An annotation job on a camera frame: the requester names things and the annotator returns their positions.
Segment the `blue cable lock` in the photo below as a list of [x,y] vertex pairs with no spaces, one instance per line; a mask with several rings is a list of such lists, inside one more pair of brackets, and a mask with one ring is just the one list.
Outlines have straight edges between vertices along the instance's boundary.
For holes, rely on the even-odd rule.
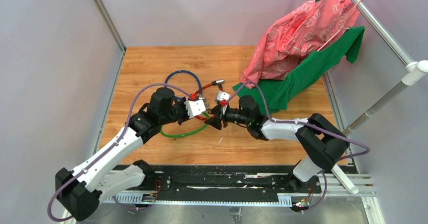
[[197,93],[202,89],[202,83],[195,73],[189,70],[177,70],[166,76],[164,83],[180,87],[185,92]]

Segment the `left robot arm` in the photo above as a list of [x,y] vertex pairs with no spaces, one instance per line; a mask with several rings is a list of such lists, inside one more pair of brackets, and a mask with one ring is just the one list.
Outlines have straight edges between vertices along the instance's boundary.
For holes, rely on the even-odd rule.
[[55,222],[89,218],[105,200],[138,186],[154,186],[153,170],[143,160],[123,171],[109,172],[126,156],[159,134],[162,126],[182,124],[205,111],[197,95],[166,83],[150,84],[134,97],[125,125],[110,142],[71,170],[55,175],[55,193],[47,204],[47,215]]

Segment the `green cable lock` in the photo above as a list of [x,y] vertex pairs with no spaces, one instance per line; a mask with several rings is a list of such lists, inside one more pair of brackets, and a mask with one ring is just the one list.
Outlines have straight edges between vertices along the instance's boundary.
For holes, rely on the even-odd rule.
[[194,134],[196,134],[196,133],[199,133],[199,132],[201,132],[202,130],[204,130],[206,127],[207,127],[207,124],[204,124],[202,127],[198,128],[198,129],[196,129],[196,130],[190,131],[190,132],[188,132],[188,133],[172,134],[172,135],[171,135],[171,134],[167,134],[167,133],[165,133],[165,132],[163,131],[163,129],[161,129],[161,130],[160,130],[160,134],[161,134],[162,136],[164,136],[164,137],[167,137],[167,138],[183,138],[183,137],[188,137],[188,136],[194,135]]

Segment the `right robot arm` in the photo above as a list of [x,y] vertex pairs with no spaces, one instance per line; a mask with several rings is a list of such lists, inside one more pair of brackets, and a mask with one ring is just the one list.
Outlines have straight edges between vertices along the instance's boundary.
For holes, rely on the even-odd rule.
[[229,123],[241,124],[257,140],[299,142],[307,156],[289,174],[288,185],[294,192],[307,188],[314,175],[330,171],[349,147],[346,137],[321,114],[296,120],[270,119],[261,113],[252,96],[245,95],[238,102],[238,108],[231,108],[226,100],[219,100],[205,124],[218,130]]

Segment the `red cable lock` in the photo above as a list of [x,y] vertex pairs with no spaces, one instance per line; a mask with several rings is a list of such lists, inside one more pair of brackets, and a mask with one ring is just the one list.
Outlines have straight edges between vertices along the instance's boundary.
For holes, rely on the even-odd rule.
[[[202,91],[203,90],[205,90],[205,89],[207,89],[207,88],[209,88],[209,87],[213,87],[213,86],[217,86],[218,88],[219,88],[219,90],[221,90],[221,91],[223,91],[223,86],[222,86],[222,84],[224,84],[224,79],[219,79],[219,80],[215,80],[215,81],[212,81],[211,83],[209,83],[209,84],[207,84],[207,85],[204,85],[204,86],[201,86],[196,92],[195,92],[195,94],[198,94],[198,95],[202,95]],[[206,121],[208,118],[210,118],[210,116],[208,116],[208,117],[200,117],[200,116],[196,116],[196,118],[198,119],[198,120],[201,120],[201,121]]]

